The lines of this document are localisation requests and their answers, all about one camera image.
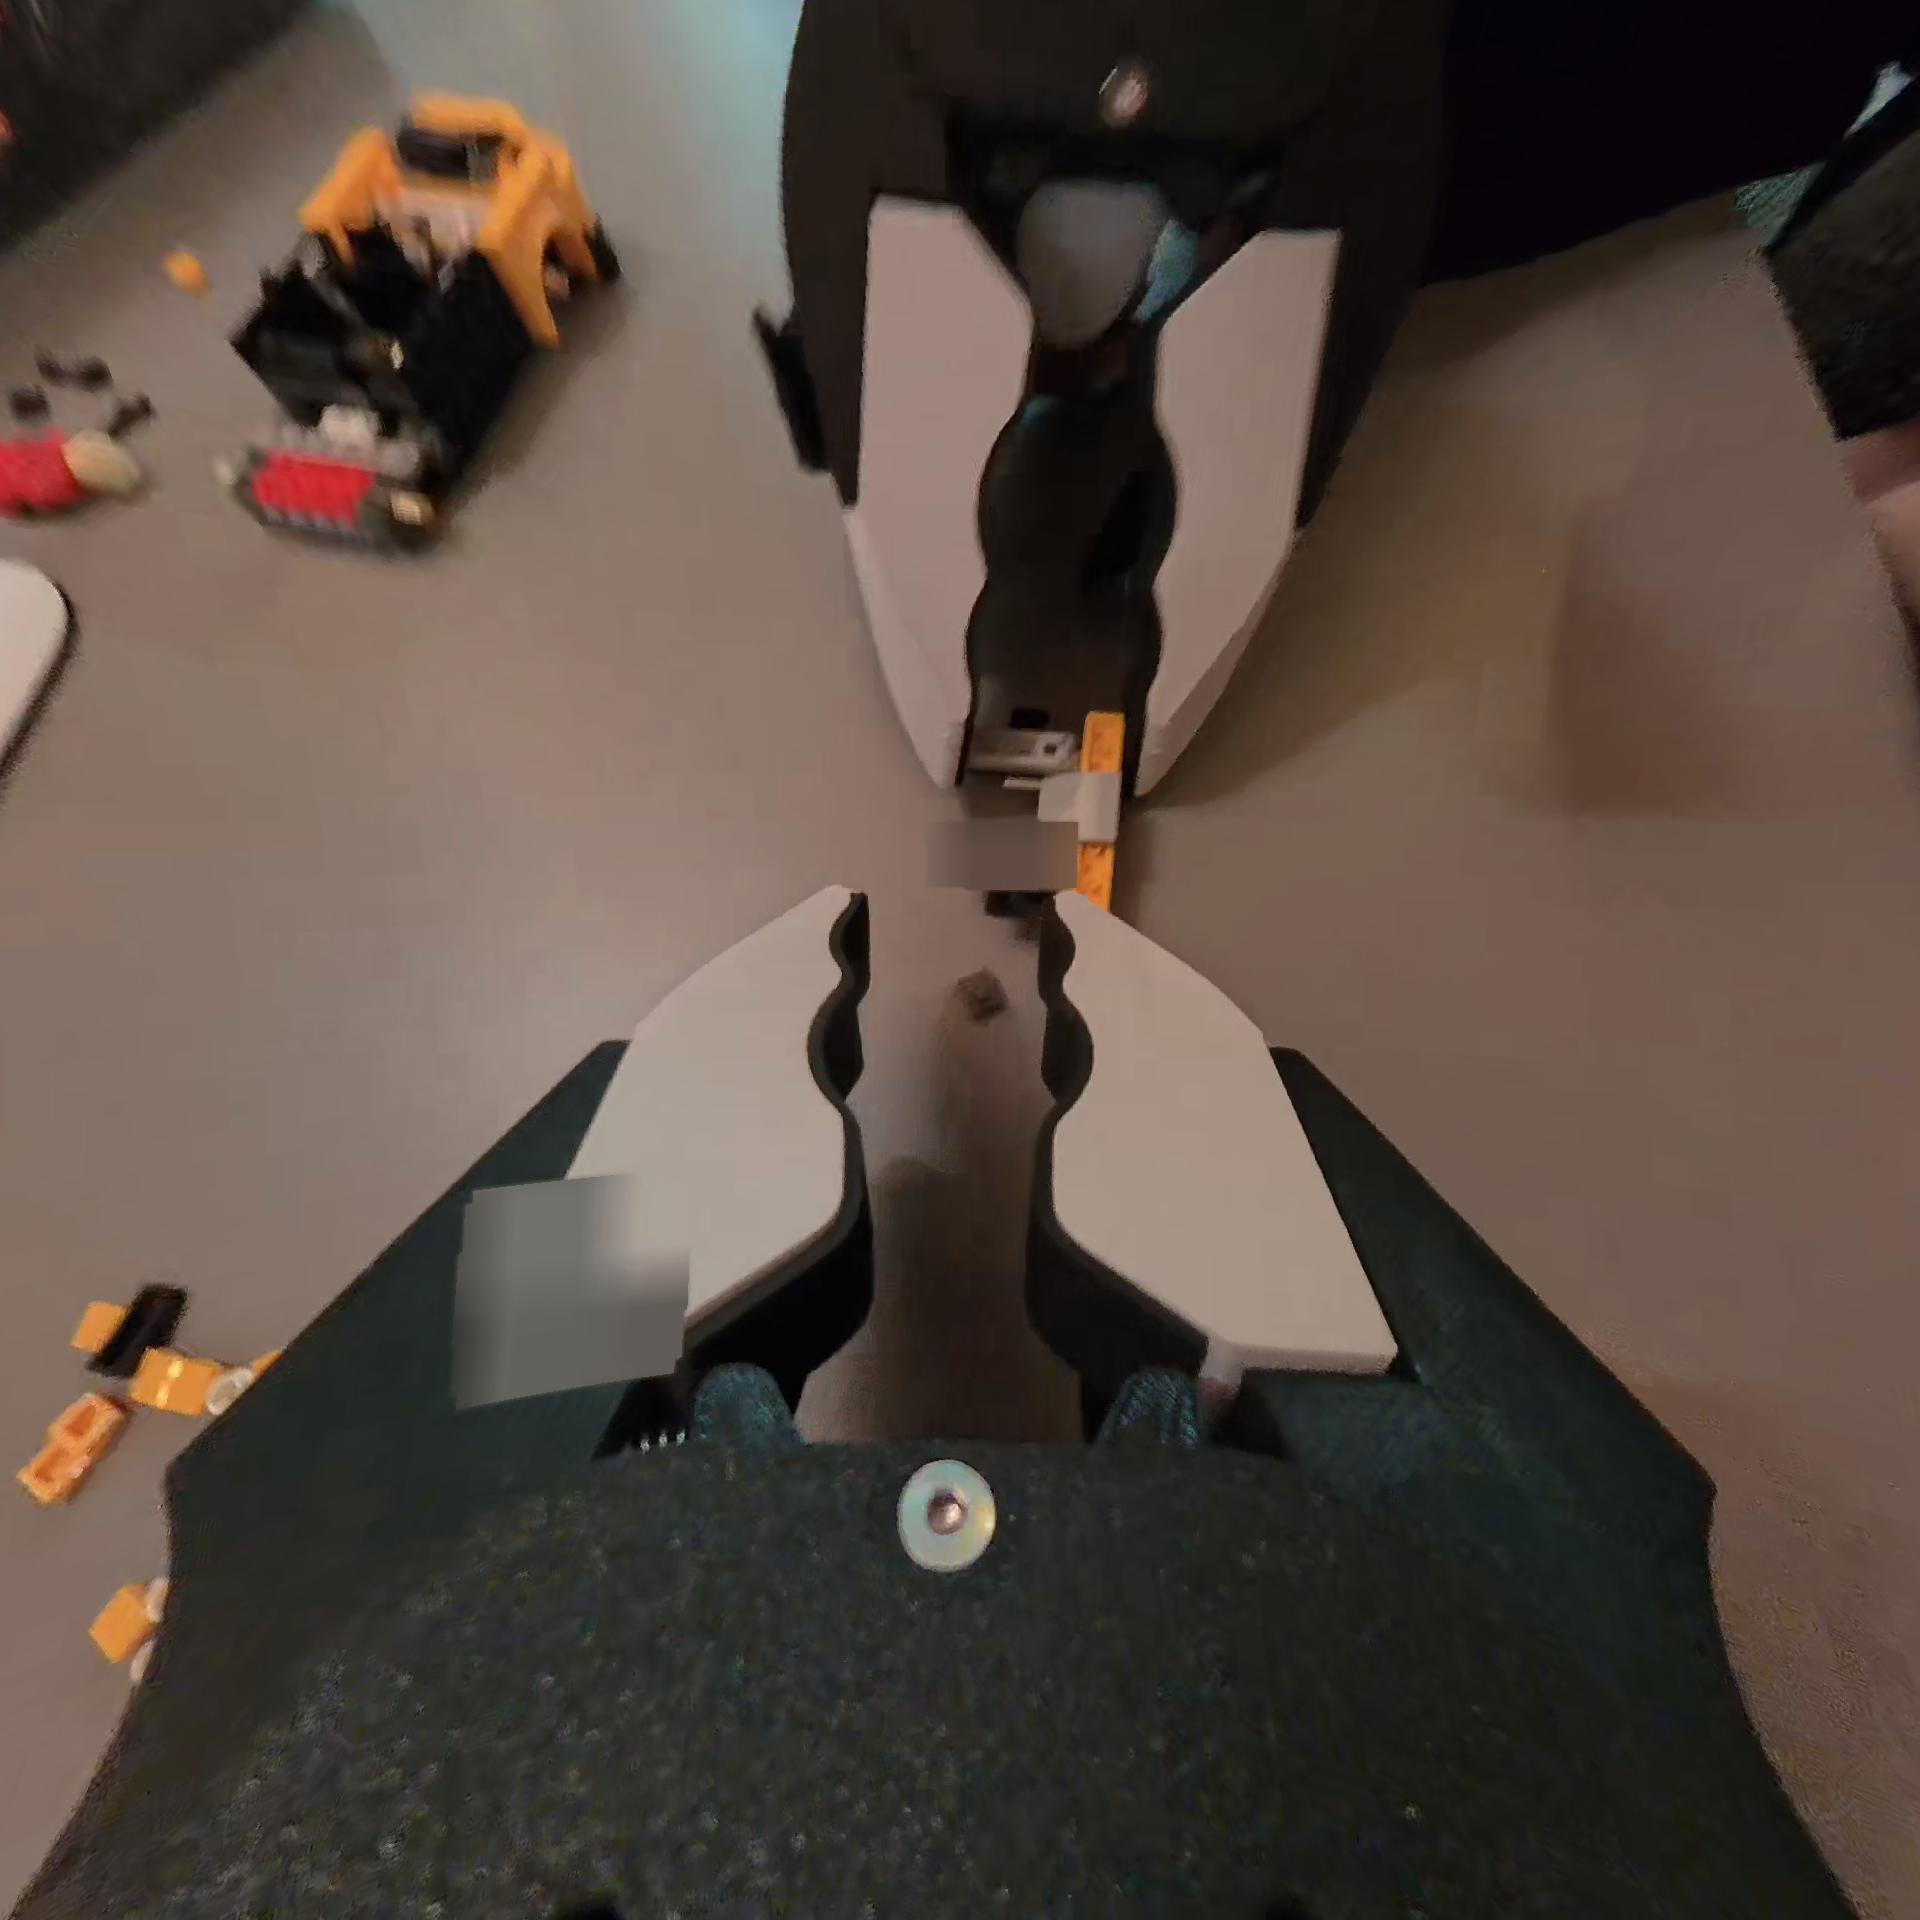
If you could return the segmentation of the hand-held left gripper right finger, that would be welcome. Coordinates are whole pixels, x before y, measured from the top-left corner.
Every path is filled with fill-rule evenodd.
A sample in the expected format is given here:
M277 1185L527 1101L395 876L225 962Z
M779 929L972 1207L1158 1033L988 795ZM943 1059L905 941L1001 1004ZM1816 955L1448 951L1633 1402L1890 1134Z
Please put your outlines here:
M1264 1033L1092 898L1044 922L1044 1091L1031 1322L1086 1387L1390 1372Z

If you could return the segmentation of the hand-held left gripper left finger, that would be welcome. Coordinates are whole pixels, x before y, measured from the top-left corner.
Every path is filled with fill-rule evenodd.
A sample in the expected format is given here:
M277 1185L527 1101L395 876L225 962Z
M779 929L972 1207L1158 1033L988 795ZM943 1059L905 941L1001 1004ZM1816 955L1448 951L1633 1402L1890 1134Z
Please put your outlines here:
M637 1269L681 1269L691 1339L725 1330L848 1207L848 1108L818 1059L848 991L848 912L857 890L829 880L691 967L584 1130L577 1185L605 1185Z

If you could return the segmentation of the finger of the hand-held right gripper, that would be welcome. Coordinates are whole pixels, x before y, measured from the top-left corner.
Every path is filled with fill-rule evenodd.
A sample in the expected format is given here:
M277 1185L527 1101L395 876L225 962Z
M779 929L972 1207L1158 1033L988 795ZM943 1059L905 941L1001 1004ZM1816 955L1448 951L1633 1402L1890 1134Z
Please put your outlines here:
M976 492L1031 377L1031 302L965 210L873 201L863 292L863 443L844 511L897 723L934 787L972 742Z
M1284 575L1313 456L1338 234L1264 228L1158 336L1158 435L1180 519L1158 570L1158 682L1139 795L1190 750Z

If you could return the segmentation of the small lego subassembly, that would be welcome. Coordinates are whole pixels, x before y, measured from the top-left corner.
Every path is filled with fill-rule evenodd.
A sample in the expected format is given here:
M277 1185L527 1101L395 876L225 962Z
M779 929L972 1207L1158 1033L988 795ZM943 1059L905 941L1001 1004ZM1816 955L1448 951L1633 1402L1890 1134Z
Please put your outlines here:
M1125 709L1092 709L1075 732L1060 732L1044 709L972 732L965 781L1031 803L976 814L965 876L976 876L999 922L1036 922L1064 890L1118 912L1125 754Z

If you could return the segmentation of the pile of small lego pieces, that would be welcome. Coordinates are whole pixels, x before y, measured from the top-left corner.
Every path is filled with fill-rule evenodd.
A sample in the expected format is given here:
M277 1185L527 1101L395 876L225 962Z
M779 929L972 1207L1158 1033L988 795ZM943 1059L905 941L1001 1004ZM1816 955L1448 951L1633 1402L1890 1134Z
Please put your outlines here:
M43 1514L74 1504L100 1477L100 1463L121 1454L138 1414L211 1427L281 1362L281 1341L252 1357L186 1354L181 1315L186 1315L181 1281L138 1281L126 1301L78 1314L66 1354L78 1357L86 1387L51 1414L51 1427L16 1472L25 1504ZM126 1675L126 1685L138 1685L154 1664L165 1593L171 1593L171 1560L160 1560L154 1581L111 1587L106 1603L86 1616L86 1646L111 1675Z

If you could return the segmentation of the orange black lego car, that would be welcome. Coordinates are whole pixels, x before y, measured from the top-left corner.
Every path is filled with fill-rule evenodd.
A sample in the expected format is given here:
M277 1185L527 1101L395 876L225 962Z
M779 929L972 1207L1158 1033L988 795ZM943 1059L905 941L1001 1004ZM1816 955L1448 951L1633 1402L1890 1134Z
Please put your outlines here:
M277 429L221 491L277 536L423 554L559 310L625 261L559 132L509 98L412 94L298 201L298 241L235 326Z

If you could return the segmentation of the red and tan lego figure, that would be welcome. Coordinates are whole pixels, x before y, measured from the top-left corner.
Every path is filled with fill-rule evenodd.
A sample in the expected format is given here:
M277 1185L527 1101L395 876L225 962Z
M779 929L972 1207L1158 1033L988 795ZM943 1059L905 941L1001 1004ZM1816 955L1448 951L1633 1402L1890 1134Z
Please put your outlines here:
M134 502L146 491L138 456L106 429L47 429L0 443L0 514L78 514L94 502Z

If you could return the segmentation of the beige sweatshirt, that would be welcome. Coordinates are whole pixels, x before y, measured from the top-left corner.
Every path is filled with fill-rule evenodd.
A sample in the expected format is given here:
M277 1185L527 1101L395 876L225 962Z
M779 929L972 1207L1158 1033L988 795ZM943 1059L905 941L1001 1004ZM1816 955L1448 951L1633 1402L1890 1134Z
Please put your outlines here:
M1920 635L1920 423L1876 429L1842 443L1842 468L1854 502L1876 519L1876 550L1884 564L1890 599Z

